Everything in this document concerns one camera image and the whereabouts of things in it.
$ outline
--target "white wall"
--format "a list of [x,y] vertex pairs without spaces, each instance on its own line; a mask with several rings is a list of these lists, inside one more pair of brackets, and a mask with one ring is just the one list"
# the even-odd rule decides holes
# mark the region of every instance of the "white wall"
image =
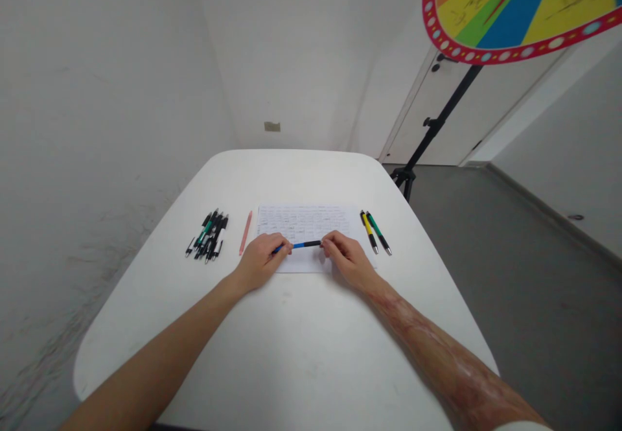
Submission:
[[622,26],[617,26],[577,45],[525,103],[495,127],[468,160],[488,162],[494,159],[621,41]]
[[420,0],[202,1],[244,147],[380,155],[430,47]]
[[0,428],[52,429],[105,295],[237,143],[200,0],[0,8]]
[[622,257],[622,43],[493,163]]

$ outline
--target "bundle of pens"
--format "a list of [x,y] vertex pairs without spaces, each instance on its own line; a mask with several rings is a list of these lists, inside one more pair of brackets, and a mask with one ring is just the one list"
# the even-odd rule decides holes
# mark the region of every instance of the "bundle of pens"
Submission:
[[218,208],[209,213],[203,221],[201,233],[196,239],[193,238],[186,248],[186,257],[194,252],[195,259],[201,259],[205,256],[206,264],[210,259],[215,260],[222,250],[228,221],[229,214],[225,216],[223,213],[218,214]]

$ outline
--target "hand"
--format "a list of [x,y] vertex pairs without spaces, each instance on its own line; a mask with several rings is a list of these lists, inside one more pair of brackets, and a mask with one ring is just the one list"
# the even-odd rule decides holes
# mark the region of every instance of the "hand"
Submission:
[[337,264],[344,278],[357,290],[363,290],[380,277],[358,241],[335,230],[322,238],[321,246],[324,248],[324,255]]
[[[272,252],[282,246],[278,253]],[[263,233],[251,241],[242,255],[242,260],[231,273],[236,286],[244,294],[263,286],[274,274],[288,254],[292,254],[294,245],[280,233]]]

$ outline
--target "green pen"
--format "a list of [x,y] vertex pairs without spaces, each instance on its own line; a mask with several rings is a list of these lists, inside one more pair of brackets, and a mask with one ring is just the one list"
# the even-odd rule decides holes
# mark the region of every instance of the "green pen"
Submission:
[[391,256],[393,254],[391,253],[391,248],[389,248],[389,244],[387,243],[387,240],[385,240],[384,237],[382,236],[382,232],[376,225],[376,221],[374,220],[374,218],[371,216],[369,212],[366,212],[365,214],[367,215],[368,221],[371,222],[371,226],[374,227],[374,230],[376,231],[376,235],[378,235],[378,239],[380,240],[380,243],[382,243],[382,247],[389,254],[389,256]]
[[212,215],[211,215],[207,225],[205,226],[205,228],[201,232],[201,235],[199,235],[199,237],[196,239],[197,243],[194,244],[196,247],[200,247],[201,246],[201,243],[203,242],[203,239],[205,238],[205,236],[209,232],[209,229],[211,229],[212,224],[216,220],[216,216],[218,216],[218,208],[216,208],[216,210],[212,213]]

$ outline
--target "electrical outlet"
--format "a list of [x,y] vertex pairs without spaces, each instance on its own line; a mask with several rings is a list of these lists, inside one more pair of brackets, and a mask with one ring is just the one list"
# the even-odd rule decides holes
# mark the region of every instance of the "electrical outlet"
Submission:
[[281,131],[281,123],[264,122],[264,130],[279,133]]

